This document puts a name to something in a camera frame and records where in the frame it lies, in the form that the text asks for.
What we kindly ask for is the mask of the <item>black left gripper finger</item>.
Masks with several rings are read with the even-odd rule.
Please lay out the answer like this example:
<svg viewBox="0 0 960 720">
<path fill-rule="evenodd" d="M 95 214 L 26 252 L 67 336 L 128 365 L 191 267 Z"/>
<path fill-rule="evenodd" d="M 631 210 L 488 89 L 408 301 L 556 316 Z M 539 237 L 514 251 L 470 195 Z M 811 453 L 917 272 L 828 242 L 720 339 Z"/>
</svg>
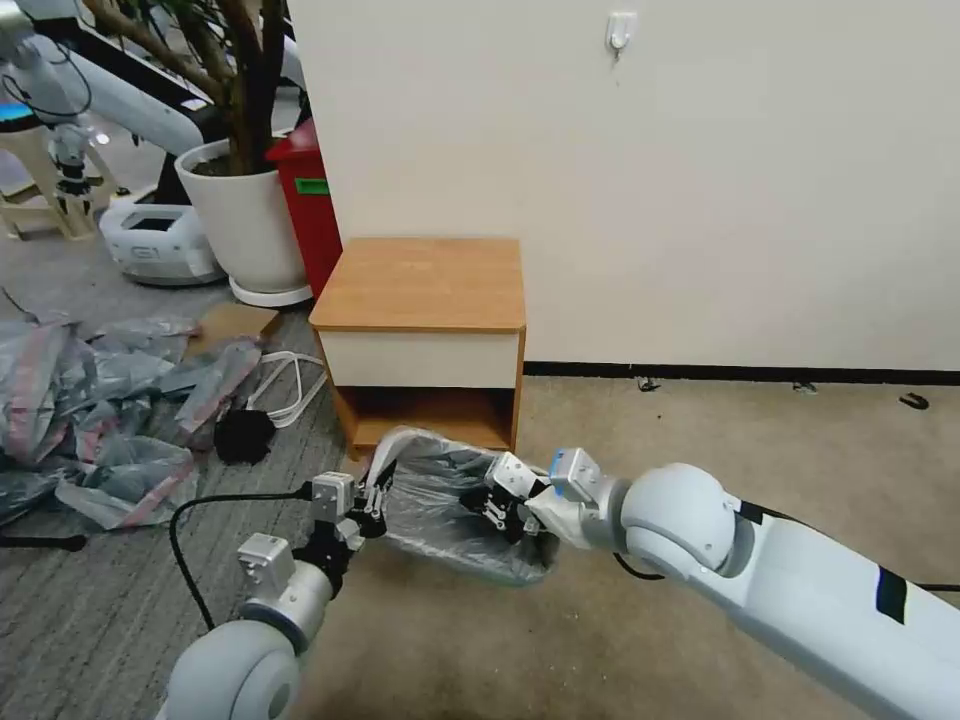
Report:
<svg viewBox="0 0 960 720">
<path fill-rule="evenodd" d="M 397 460 L 376 464 L 370 461 L 361 478 L 359 507 L 381 507 L 393 484 Z"/>
<path fill-rule="evenodd" d="M 366 542 L 382 538 L 387 533 L 383 515 L 368 512 L 364 503 L 351 508 L 338 522 L 338 536 L 342 542 Z"/>
</svg>

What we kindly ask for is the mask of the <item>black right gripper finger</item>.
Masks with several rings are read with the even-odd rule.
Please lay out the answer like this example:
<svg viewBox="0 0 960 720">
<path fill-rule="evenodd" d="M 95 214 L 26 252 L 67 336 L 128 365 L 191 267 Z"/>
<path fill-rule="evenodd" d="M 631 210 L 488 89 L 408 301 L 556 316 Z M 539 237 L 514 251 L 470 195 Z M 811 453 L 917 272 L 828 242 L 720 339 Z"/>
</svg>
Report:
<svg viewBox="0 0 960 720">
<path fill-rule="evenodd" d="M 475 487 L 459 497 L 462 507 L 486 518 L 495 527 L 506 527 L 512 495 L 499 485 Z"/>
<path fill-rule="evenodd" d="M 533 538 L 543 531 L 543 524 L 533 514 L 507 514 L 496 521 L 496 527 L 501 536 L 510 545 L 515 545 L 524 539 Z"/>
</svg>

